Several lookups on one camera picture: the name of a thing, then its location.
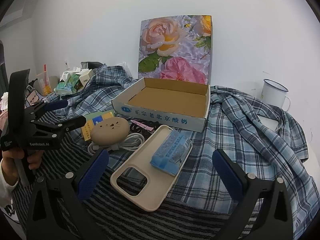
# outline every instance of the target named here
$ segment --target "mug handle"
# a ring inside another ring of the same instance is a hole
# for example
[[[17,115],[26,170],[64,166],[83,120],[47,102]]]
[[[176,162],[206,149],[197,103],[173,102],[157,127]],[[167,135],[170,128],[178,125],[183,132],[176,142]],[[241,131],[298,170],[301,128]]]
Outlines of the mug handle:
[[[286,110],[286,112],[288,112],[288,111],[289,111],[289,108],[290,108],[290,105],[291,105],[291,100],[290,100],[289,97],[287,97],[287,96],[285,96],[285,97],[289,99],[289,106],[288,106],[288,109]]]

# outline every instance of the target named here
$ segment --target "white sleeve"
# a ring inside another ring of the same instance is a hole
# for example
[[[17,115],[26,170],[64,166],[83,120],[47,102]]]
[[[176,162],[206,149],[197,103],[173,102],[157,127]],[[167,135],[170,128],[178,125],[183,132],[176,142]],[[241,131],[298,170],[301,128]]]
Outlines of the white sleeve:
[[[13,185],[10,186],[5,180],[2,174],[2,160],[0,162],[0,206],[5,207],[10,205],[11,202],[11,192],[17,186],[19,180]]]

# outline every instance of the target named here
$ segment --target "green leaf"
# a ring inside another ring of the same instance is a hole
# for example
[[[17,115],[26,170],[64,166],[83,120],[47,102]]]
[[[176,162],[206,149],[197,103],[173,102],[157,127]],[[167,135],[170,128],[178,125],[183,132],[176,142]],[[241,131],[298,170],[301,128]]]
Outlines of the green leaf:
[[[162,63],[164,64],[169,58],[172,58],[172,56],[162,57]]]
[[[161,56],[156,52],[149,54],[148,57],[139,62],[138,71],[143,73],[155,71],[159,65],[160,58]]]
[[[195,47],[197,48],[204,47],[206,43],[207,43],[206,41],[199,41],[198,43],[195,44]]]
[[[199,41],[199,40],[202,40],[203,38],[202,37],[196,37],[193,41]]]
[[[206,37],[206,45],[207,45],[207,48],[210,50],[211,49],[211,37]]]
[[[152,54],[149,54],[148,57],[151,57],[151,58],[154,58],[157,60],[159,60],[161,58],[161,56],[159,56],[156,51]]]

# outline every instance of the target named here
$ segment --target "gray striped fabric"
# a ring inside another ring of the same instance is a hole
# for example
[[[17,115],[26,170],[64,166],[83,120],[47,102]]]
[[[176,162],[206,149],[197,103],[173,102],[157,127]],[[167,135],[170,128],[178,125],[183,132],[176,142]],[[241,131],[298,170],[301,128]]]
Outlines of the gray striped fabric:
[[[43,117],[43,120],[49,123],[61,119],[64,118],[58,119],[52,113]],[[44,153],[36,176],[45,176],[48,179],[61,178],[69,171],[77,171],[89,158],[87,152],[79,147],[70,135],[66,135],[60,150]],[[171,198],[166,198],[155,212],[145,212],[114,190],[110,184],[112,173],[113,170],[107,168],[90,199],[83,202],[93,220],[105,232],[106,239],[212,239],[229,218],[228,214],[192,208]],[[117,182],[129,193],[141,190],[126,178],[121,177],[121,181]],[[24,231],[32,188],[33,186],[23,188],[19,183],[12,196]],[[65,206],[62,202],[59,202],[59,206],[69,230],[77,235]],[[249,220],[242,236],[249,233],[255,217],[254,215]]]

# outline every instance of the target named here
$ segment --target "white enamel mug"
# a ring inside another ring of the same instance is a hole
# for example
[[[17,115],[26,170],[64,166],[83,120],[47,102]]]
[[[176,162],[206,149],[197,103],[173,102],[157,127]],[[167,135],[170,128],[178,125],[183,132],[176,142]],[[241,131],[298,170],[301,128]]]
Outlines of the white enamel mug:
[[[261,101],[273,106],[278,106],[282,108],[285,98],[289,100],[289,106],[286,111],[289,110],[291,105],[291,100],[286,94],[289,90],[278,82],[272,81],[270,79],[264,79],[263,89],[261,93]]]

